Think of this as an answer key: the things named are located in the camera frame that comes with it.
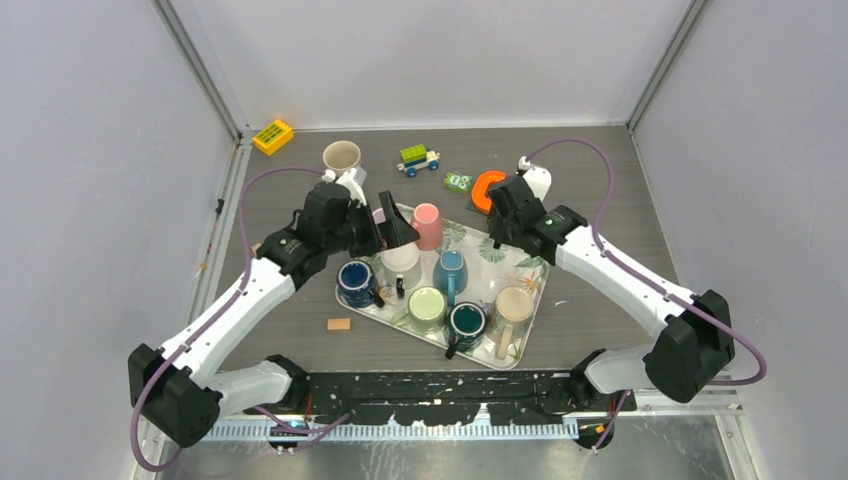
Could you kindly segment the sea pattern beige mug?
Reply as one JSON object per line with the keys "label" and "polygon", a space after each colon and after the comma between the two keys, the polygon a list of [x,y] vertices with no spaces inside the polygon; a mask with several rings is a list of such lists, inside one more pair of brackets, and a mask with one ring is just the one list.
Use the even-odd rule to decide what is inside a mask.
{"label": "sea pattern beige mug", "polygon": [[327,169],[338,177],[361,164],[360,147],[349,140],[339,140],[329,144],[322,153],[322,161]]}

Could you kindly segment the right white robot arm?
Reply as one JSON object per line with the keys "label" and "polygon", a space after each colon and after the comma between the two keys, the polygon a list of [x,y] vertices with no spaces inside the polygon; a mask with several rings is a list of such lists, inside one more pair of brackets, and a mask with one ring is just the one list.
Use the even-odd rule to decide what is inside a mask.
{"label": "right white robot arm", "polygon": [[626,350],[599,349],[579,363],[570,392],[580,408],[596,410],[612,393],[641,388],[687,403],[734,358],[730,309],[722,295],[695,294],[654,274],[563,205],[546,210],[522,175],[494,184],[488,195],[487,230],[495,245],[517,247],[581,278],[651,339]]}

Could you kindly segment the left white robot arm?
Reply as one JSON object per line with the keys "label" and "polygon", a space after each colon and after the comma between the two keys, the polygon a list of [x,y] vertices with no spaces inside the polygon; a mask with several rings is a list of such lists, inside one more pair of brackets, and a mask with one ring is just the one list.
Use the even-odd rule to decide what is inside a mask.
{"label": "left white robot arm", "polygon": [[326,267],[330,256],[371,256],[419,239],[390,192],[381,192],[379,200],[382,222],[375,221],[361,194],[345,186],[322,183],[309,191],[286,227],[247,252],[244,272],[206,312],[160,347],[141,344],[130,354],[135,413],[188,448],[222,416],[265,405],[284,414],[305,408],[307,374],[282,355],[251,368],[219,368],[262,318]]}

